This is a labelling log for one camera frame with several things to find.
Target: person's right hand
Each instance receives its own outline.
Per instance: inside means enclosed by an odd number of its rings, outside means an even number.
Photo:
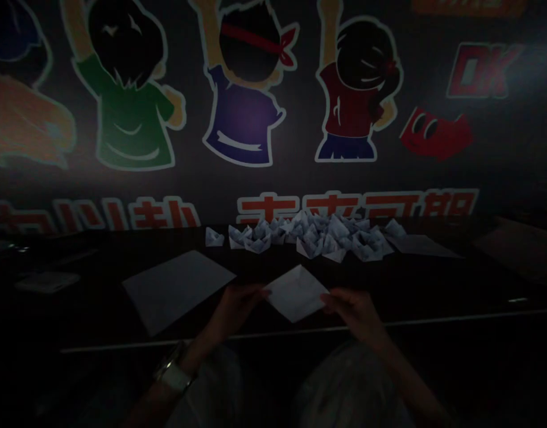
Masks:
[[[368,292],[334,288],[331,294],[322,294],[321,301],[325,303],[325,313],[337,312],[351,333],[375,351],[390,343]]]

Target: raised arm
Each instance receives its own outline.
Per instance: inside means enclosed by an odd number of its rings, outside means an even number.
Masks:
[[[341,19],[343,7],[341,0],[319,0],[317,11],[321,18],[321,48],[320,67],[325,68],[337,60],[337,28]]]
[[[91,37],[85,25],[85,6],[83,0],[61,0],[61,15],[71,50],[77,62],[93,55]]]
[[[208,68],[223,65],[224,59],[220,50],[220,26],[218,24],[218,4],[216,0],[188,0],[188,3],[198,14],[200,36],[204,44],[202,48],[206,53]]]
[[[206,357],[236,333],[250,312],[268,295],[262,288],[263,285],[259,284],[226,287],[204,330],[188,346],[184,355],[172,363],[188,377],[194,378]],[[131,410],[122,428],[164,427],[180,398],[177,390],[158,380]]]
[[[448,413],[388,336],[369,293],[334,288],[321,300],[327,312],[337,312],[351,333],[379,357],[406,405],[424,419],[423,426],[452,426]]]

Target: cartoon girl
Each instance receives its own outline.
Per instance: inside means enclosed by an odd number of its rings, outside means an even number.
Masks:
[[[324,138],[316,162],[374,162],[373,130],[397,116],[394,95],[403,83],[391,31],[377,19],[341,21],[341,0],[319,0],[321,55],[317,80],[326,98]]]
[[[75,145],[70,112],[41,94],[52,51],[40,24],[22,0],[0,0],[0,166],[23,156],[67,168]]]
[[[189,0],[199,16],[205,74],[214,92],[203,142],[223,159],[243,166],[271,166],[271,130],[285,118],[268,92],[295,70],[291,48],[299,25],[280,28],[268,0],[218,11],[215,0]]]
[[[165,75],[166,36],[137,0],[62,0],[73,66],[98,102],[96,156],[123,171],[171,168],[166,128],[186,124],[185,100]]]

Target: table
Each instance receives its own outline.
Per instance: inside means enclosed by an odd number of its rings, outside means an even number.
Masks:
[[[70,351],[169,344],[196,336],[210,318],[221,291],[151,338],[121,282],[145,269],[196,249],[236,273],[233,283],[268,283],[303,265],[328,289],[368,290],[387,325],[440,322],[547,311],[547,287],[526,283],[471,241],[493,225],[479,218],[398,219],[409,234],[426,234],[465,259],[395,253],[362,263],[348,253],[342,264],[301,256],[289,244],[262,254],[205,247],[205,227],[127,232],[85,232],[98,251],[63,266],[81,281],[53,295],[17,291],[0,281],[0,332],[18,343]],[[227,236],[227,226],[213,226]],[[238,336],[342,329],[336,315],[321,311],[291,324],[267,303],[251,314]]]

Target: black hair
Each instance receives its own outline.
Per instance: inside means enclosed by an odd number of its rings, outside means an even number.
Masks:
[[[244,29],[277,45],[280,41],[278,28],[265,2],[260,2],[246,10],[230,12],[223,17],[222,24]],[[224,34],[220,34],[220,49],[226,67],[245,81],[266,80],[278,65],[277,53],[264,51]]]
[[[0,0],[0,74],[33,87],[48,63],[36,23],[16,0]]]
[[[133,0],[97,0],[89,33],[101,65],[123,86],[141,88],[164,56],[162,32]]]
[[[373,22],[358,21],[339,33],[337,71],[343,83],[355,89],[374,89],[384,82],[369,106],[374,113],[400,84],[400,71],[387,70],[394,60],[392,41],[386,31]]]

